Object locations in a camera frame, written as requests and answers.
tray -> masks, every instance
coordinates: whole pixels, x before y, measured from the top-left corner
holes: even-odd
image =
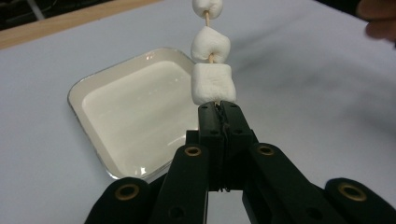
[[[68,102],[114,178],[150,178],[166,169],[198,126],[193,62],[155,49],[76,83]]]

finger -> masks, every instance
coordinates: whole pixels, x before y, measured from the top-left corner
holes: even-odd
[[[366,34],[374,39],[387,39],[396,41],[395,21],[371,21],[366,26]]]
[[[396,0],[361,0],[357,14],[366,20],[396,19]]]

square plate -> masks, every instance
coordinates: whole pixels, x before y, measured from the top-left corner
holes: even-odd
[[[187,130],[198,126],[193,61],[155,49],[76,83],[68,94],[111,176],[147,179],[169,166]]]

white tabletop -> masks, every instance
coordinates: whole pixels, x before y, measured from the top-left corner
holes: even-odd
[[[314,184],[347,177],[396,206],[396,50],[311,0],[224,1],[237,103]],[[75,82],[160,47],[190,55],[204,25],[165,0],[0,51],[0,223],[82,223],[113,181],[67,104]],[[249,223],[238,192],[208,223]]]

white marshmallow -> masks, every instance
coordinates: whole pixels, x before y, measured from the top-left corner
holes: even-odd
[[[213,54],[214,63],[224,63],[230,53],[230,39],[205,26],[192,40],[191,57],[197,63],[208,63],[209,55]]]
[[[196,105],[207,102],[235,102],[231,67],[224,63],[198,63],[191,77],[191,96]]]
[[[209,11],[209,19],[217,18],[222,11],[222,0],[192,0],[194,12],[205,18],[205,11]]]

